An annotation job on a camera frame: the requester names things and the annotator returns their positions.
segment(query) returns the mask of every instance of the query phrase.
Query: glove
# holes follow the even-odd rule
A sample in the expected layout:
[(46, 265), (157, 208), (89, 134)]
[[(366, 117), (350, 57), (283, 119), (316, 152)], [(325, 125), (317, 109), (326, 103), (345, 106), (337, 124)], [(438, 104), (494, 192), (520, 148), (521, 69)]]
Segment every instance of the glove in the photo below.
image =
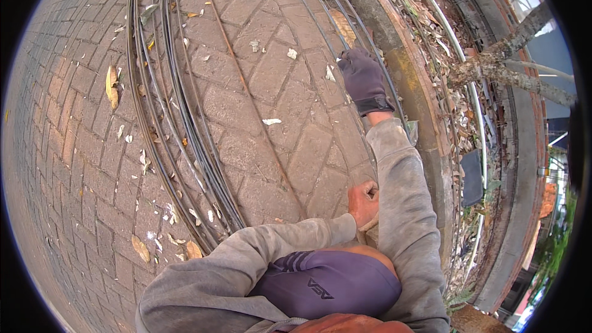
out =
[(364, 48), (341, 53), (337, 66), (343, 74), (345, 89), (353, 99), (360, 117), (368, 112), (395, 111), (384, 92), (384, 74), (380, 64)]

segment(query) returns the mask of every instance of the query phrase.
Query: green plant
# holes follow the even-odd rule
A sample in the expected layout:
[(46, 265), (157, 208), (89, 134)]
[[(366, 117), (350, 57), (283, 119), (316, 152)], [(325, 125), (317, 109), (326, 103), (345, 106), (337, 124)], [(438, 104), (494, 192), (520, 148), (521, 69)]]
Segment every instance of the green plant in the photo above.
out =
[(446, 314), (450, 316), (453, 312), (465, 307), (467, 301), (469, 301), (475, 294), (474, 288), (475, 282), (472, 282), (456, 296), (453, 295), (448, 297), (448, 299), (444, 301), (444, 305), (446, 306)]

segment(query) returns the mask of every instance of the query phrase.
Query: gray hoodie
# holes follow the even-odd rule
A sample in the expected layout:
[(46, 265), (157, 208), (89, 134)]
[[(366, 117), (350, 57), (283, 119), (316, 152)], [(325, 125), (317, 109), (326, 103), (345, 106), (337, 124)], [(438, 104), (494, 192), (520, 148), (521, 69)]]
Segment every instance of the gray hoodie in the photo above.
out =
[[(442, 302), (440, 233), (423, 176), (421, 159), (398, 118), (374, 126), (366, 139), (378, 164), (378, 249), (395, 266), (403, 292), (380, 316), (416, 332), (449, 330)], [(136, 312), (139, 333), (269, 333), (306, 322), (290, 318), (263, 296), (245, 296), (268, 264), (294, 251), (326, 248), (355, 237), (346, 213), (336, 219), (260, 225), (234, 233), (211, 255), (168, 266), (148, 285)]]

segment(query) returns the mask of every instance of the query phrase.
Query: paver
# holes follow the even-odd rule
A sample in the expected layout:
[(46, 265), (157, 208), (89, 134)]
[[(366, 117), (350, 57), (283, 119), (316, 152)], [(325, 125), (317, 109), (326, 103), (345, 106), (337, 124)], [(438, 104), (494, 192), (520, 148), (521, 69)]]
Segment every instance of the paver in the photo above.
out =
[[(280, 179), (206, 1), (179, 0), (178, 10), (204, 9), (203, 17), (186, 18), (184, 32), (224, 174), (248, 225), (277, 223), (276, 218), (297, 222), (297, 204)], [(308, 1), (340, 49), (326, 15), (315, 0)], [(26, 147), (13, 154), (23, 162), (26, 202), (37, 223), (32, 231), (53, 260), (49, 272), (66, 276), (56, 280), (64, 280), (59, 283), (69, 308), (78, 309), (97, 331), (133, 331), (145, 286), (167, 264), (180, 262), (167, 233), (183, 239), (189, 233), (163, 218), (170, 200), (155, 174), (142, 173), (139, 157), (145, 147), (129, 88), (115, 111), (104, 95), (110, 64), (123, 69), (123, 83), (129, 86), (125, 32), (114, 33), (125, 24), (125, 0), (44, 3), (27, 29), (11, 85), (19, 88), (19, 110), (11, 115), (15, 135), (10, 138)], [(338, 70), (333, 70), (337, 83), (324, 77), (335, 61), (313, 19), (300, 0), (214, 3), (259, 113), (282, 120), (264, 128), (302, 206), (309, 216), (340, 215), (347, 209), (346, 187), (373, 172), (358, 118), (340, 91)], [(260, 41), (259, 52), (252, 52), (252, 40)], [(288, 48), (298, 52), (296, 60), (287, 57)], [(210, 58), (201, 61), (204, 56)], [(170, 91), (167, 76), (158, 78)], [(180, 124), (176, 109), (173, 114)], [(170, 133), (166, 124), (163, 129)], [(134, 136), (131, 144), (124, 140), (128, 134)], [(166, 144), (175, 146), (172, 138)], [(180, 157), (177, 147), (173, 153)], [(190, 178), (183, 159), (178, 162), (181, 178), (174, 180)], [(197, 190), (190, 188), (190, 195), (205, 206)], [(161, 254), (152, 233), (164, 234)], [(158, 265), (140, 259), (131, 245), (133, 234), (159, 255)]]

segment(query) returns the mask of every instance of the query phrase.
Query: bare hand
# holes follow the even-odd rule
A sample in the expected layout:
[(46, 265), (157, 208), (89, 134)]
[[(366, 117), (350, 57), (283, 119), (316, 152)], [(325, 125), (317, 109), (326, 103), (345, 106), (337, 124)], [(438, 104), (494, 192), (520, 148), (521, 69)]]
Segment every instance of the bare hand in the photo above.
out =
[(348, 212), (356, 220), (359, 229), (366, 225), (378, 213), (378, 184), (368, 180), (347, 191)]

